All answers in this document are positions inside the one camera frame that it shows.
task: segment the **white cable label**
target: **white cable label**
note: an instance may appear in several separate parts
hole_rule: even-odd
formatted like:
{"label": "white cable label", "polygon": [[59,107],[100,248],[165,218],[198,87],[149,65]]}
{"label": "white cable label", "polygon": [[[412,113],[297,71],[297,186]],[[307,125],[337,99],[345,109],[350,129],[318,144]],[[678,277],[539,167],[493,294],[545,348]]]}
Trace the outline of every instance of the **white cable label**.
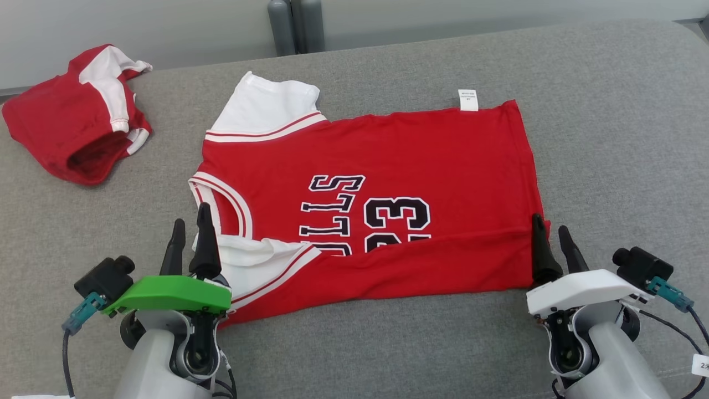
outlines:
{"label": "white cable label", "polygon": [[461,111],[478,110],[478,94],[475,92],[475,90],[458,89],[458,97],[460,97]]}
{"label": "white cable label", "polygon": [[695,376],[709,377],[709,356],[694,354],[692,374]]}

